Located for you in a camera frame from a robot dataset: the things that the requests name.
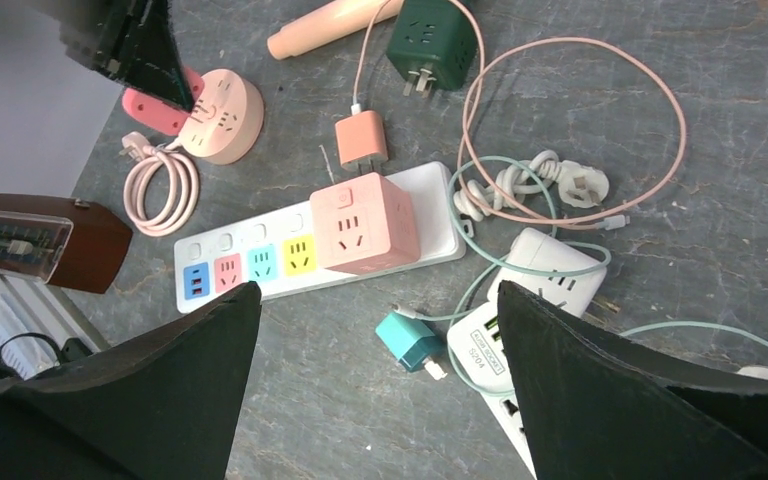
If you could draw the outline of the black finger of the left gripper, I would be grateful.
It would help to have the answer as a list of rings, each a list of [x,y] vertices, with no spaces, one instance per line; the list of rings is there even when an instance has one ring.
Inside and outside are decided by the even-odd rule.
[[[194,94],[173,33],[168,0],[31,1],[56,20],[67,57],[180,110]]]

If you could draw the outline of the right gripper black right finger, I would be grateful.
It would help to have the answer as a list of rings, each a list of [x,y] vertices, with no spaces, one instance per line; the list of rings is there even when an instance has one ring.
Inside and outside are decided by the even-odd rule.
[[[540,479],[768,479],[768,380],[690,363],[510,282],[498,322]]]

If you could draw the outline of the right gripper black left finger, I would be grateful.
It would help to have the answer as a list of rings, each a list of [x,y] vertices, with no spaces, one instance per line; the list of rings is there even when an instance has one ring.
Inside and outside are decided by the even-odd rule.
[[[0,479],[222,479],[261,318],[245,283],[32,378],[0,380]]]

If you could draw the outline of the coral plug adapter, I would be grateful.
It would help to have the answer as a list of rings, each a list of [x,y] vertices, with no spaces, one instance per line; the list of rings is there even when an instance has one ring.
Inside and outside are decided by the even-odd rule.
[[[192,113],[132,88],[124,90],[121,105],[135,121],[167,136],[177,136]]]

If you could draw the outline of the pink cube socket adapter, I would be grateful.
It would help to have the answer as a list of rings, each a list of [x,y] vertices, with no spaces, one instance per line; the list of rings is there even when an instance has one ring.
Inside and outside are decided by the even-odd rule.
[[[369,173],[311,194],[321,267],[354,275],[414,263],[421,247],[410,194]]]

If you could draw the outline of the round pink socket hub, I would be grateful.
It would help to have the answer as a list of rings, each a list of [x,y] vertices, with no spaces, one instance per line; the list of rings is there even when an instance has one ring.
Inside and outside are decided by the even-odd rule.
[[[215,165],[240,160],[256,142],[265,105],[256,86],[229,69],[202,76],[204,88],[177,141],[188,154]]]

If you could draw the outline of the white usb power strip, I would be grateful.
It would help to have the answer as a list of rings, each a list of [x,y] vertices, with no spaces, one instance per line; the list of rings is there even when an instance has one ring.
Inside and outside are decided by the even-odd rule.
[[[447,332],[447,343],[465,378],[476,386],[500,429],[526,465],[526,477],[534,479],[534,463],[513,392],[496,305],[485,302],[454,323]]]

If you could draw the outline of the white cube adapter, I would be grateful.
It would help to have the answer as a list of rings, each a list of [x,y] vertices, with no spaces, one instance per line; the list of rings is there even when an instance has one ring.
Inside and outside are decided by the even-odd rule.
[[[533,228],[524,229],[516,237],[506,262],[529,270],[548,272],[549,276],[503,268],[490,284],[487,292],[489,302],[496,303],[502,281],[512,281],[579,318],[584,315],[607,274],[607,268],[593,257]]]

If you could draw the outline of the brown wooden metronome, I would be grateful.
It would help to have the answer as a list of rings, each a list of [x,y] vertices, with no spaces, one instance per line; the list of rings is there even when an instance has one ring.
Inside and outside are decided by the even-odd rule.
[[[0,193],[0,274],[102,294],[132,237],[125,222],[95,202]]]

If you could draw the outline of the white multicolour power strip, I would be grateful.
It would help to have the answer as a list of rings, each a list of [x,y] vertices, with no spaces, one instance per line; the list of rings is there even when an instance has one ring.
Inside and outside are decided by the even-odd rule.
[[[449,216],[450,170],[434,161],[390,175],[411,195],[421,247],[413,268],[461,258],[464,239]],[[271,300],[357,281],[324,268],[308,202],[191,235],[174,244],[175,302],[190,313],[240,283],[256,282]]]

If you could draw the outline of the teal usb charger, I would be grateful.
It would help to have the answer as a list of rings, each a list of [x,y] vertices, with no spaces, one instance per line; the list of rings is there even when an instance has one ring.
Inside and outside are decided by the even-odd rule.
[[[447,376],[438,362],[444,342],[422,321],[391,311],[375,333],[406,372],[425,371],[435,381]]]

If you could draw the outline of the salmon usb charger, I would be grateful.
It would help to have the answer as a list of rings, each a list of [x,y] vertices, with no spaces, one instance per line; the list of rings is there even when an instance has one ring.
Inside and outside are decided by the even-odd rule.
[[[347,171],[389,160],[382,117],[373,110],[355,111],[335,123],[340,166]]]

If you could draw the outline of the dark green cube adapter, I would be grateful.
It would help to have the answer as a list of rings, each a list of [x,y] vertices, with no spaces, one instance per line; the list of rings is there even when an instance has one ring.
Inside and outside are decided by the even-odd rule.
[[[477,39],[466,15],[445,0],[406,0],[386,56],[405,81],[403,94],[454,91],[466,80]]]

